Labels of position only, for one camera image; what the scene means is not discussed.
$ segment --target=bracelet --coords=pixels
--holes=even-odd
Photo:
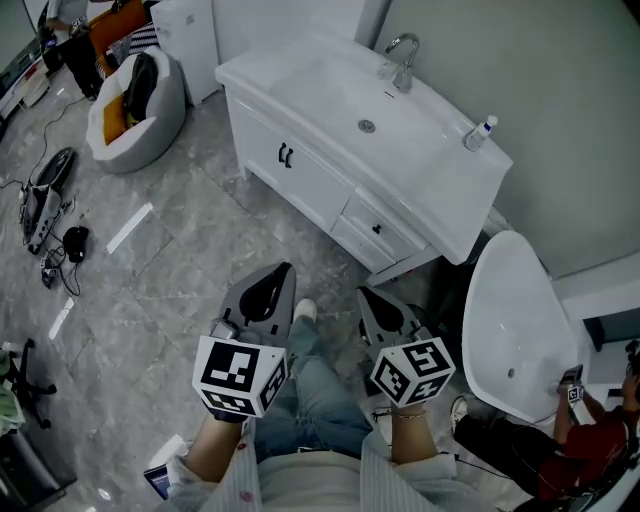
[[[422,418],[425,414],[427,414],[427,411],[422,411],[420,414],[412,414],[412,415],[398,414],[396,412],[391,411],[391,416],[395,416],[396,418],[400,418],[401,420],[414,420],[416,418]]]

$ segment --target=soap bottle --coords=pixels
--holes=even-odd
[[[464,147],[469,151],[478,151],[485,139],[491,134],[491,129],[498,124],[496,116],[487,117],[486,122],[480,123],[473,130],[462,137]]]

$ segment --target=drain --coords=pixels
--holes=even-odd
[[[364,133],[373,133],[376,131],[376,125],[373,124],[373,121],[369,121],[368,119],[358,121],[358,128],[360,128],[360,131]]]

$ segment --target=marble floor tile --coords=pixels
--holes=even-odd
[[[208,334],[224,298],[177,240],[169,243],[129,288],[170,339]]]
[[[0,140],[0,184],[28,178],[45,147],[45,125],[81,97],[63,69],[52,77],[52,92],[12,116]],[[160,158],[119,176],[105,174],[92,158],[85,141],[89,108],[80,101],[47,128],[47,151],[35,171],[66,146],[77,152],[64,189],[73,206],[54,233],[60,238],[76,225],[90,231],[77,269],[80,296],[49,339],[68,294],[60,283],[43,287],[40,258],[22,245],[19,188],[0,191],[0,341],[21,346],[34,338],[30,378],[58,387],[40,404],[52,428],[30,423],[27,432],[48,460],[78,477],[50,510],[148,511],[160,503],[142,476],[149,459],[172,435],[191,438],[206,414],[191,387],[193,361],[229,287],[262,266],[291,262],[296,298],[317,302],[326,355],[364,405],[367,347],[358,332],[355,290],[368,272],[257,177],[240,178],[222,92],[188,109]],[[107,244],[146,203],[152,212],[109,254]],[[57,245],[48,242],[48,248]],[[65,273],[70,268],[63,266]],[[434,271],[425,265],[382,289],[424,306]],[[448,425],[451,401],[466,391],[464,376],[456,374],[430,403],[429,421],[443,449],[480,463],[457,446]],[[505,509],[523,499],[509,482],[458,469],[461,479]]]

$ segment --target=red shirt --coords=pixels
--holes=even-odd
[[[538,494],[542,500],[557,499],[575,487],[587,485],[606,471],[627,444],[626,424],[635,432],[639,413],[622,407],[605,413],[595,425],[572,427],[564,454],[554,453],[540,465]]]

